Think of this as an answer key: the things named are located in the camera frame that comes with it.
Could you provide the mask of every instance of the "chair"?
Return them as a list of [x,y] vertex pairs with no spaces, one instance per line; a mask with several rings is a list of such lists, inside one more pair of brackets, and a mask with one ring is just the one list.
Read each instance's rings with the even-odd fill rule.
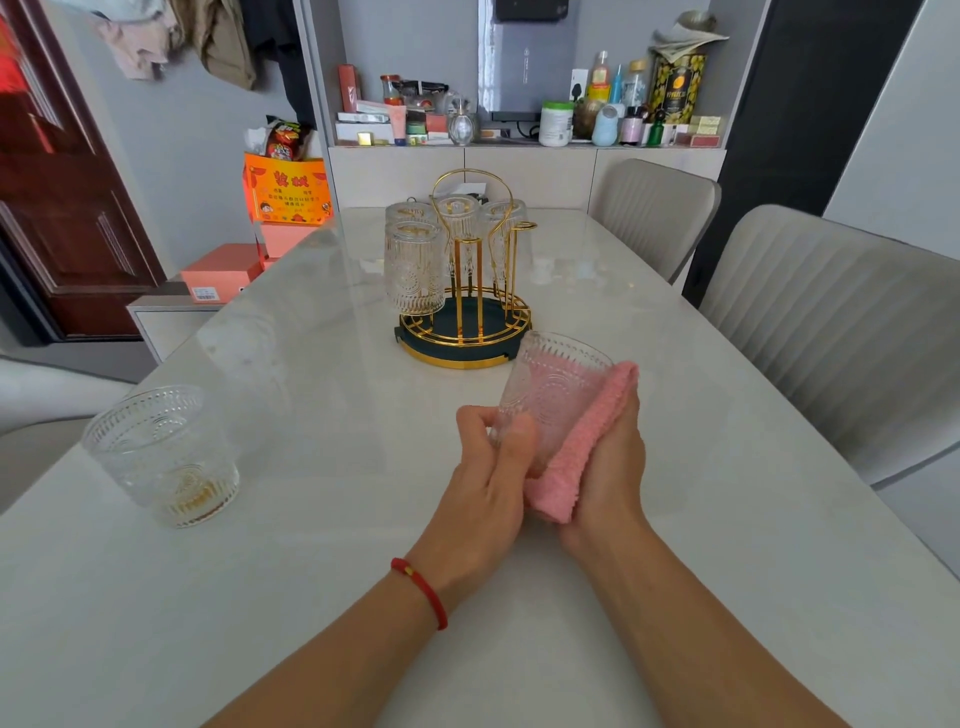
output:
[[132,384],[0,356],[0,514]]
[[607,175],[593,219],[672,283],[720,205],[720,185],[642,159]]
[[870,485],[960,440],[960,261],[765,205],[700,312]]

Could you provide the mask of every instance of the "hanging clothes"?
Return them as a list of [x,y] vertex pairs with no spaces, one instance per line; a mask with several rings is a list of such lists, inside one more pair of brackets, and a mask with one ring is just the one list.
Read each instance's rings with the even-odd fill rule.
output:
[[170,52],[183,43],[180,25],[169,5],[157,17],[140,23],[116,23],[93,15],[90,24],[128,79],[151,81],[155,77],[154,63],[166,63]]
[[283,75],[283,90],[297,121],[316,129],[293,1],[240,0],[240,5],[251,50],[277,62]]
[[213,76],[250,90],[256,83],[239,0],[172,0],[186,42]]
[[115,23],[152,20],[163,12],[166,0],[58,0],[63,5],[92,12]]

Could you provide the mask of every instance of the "forearm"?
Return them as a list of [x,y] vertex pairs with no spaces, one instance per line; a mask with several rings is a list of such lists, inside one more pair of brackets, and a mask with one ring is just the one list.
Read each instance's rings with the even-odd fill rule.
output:
[[391,572],[206,728],[372,725],[436,631],[423,593]]
[[669,728],[844,726],[643,521],[583,561]]

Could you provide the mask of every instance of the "drinking glass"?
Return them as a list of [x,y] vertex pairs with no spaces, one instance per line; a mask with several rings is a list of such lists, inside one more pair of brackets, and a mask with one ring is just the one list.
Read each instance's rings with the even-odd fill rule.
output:
[[446,261],[440,229],[414,220],[388,223],[383,273],[387,298],[400,313],[426,316],[443,308]]
[[219,513],[240,484],[217,409],[200,387],[128,397],[90,422],[81,442],[134,502],[176,527]]
[[[483,237],[480,230],[480,203],[469,195],[451,195],[437,202],[437,209],[443,218],[441,225],[446,222],[449,232],[446,232],[446,258],[449,261],[449,275],[453,275],[454,254],[453,241],[457,238],[466,240],[472,237]],[[473,277],[476,284],[476,270],[473,261],[473,246],[460,246],[460,276],[466,288],[468,279]]]
[[[510,217],[507,222],[500,225],[504,214],[510,207],[510,200],[500,200],[486,203],[480,211],[484,231],[483,280],[490,281],[489,285],[495,285],[496,289],[501,292],[507,282],[507,242],[511,239],[511,230],[514,224],[530,219],[527,217],[527,205],[522,200],[514,200]],[[533,259],[533,246],[531,245],[529,231],[516,232],[516,256],[518,263],[523,260],[527,266]]]
[[566,436],[600,394],[613,362],[593,347],[559,333],[527,331],[493,421],[491,439],[500,444],[520,412],[537,420],[540,437],[530,469],[542,474]]
[[429,203],[394,203],[387,207],[387,222],[402,223],[406,220],[417,220],[422,223],[437,225],[437,212]]

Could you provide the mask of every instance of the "hand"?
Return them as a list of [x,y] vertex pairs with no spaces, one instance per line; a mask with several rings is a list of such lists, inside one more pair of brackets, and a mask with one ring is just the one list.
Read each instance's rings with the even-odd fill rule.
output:
[[566,551],[581,564],[602,558],[604,545],[619,534],[646,525],[640,507],[640,479],[647,450],[636,428],[636,391],[593,452],[580,480],[573,521],[558,526]]
[[407,561],[448,613],[496,571],[523,523],[523,481],[537,452],[537,422],[514,417],[497,450],[487,436],[496,407],[461,407],[463,452],[437,512]]

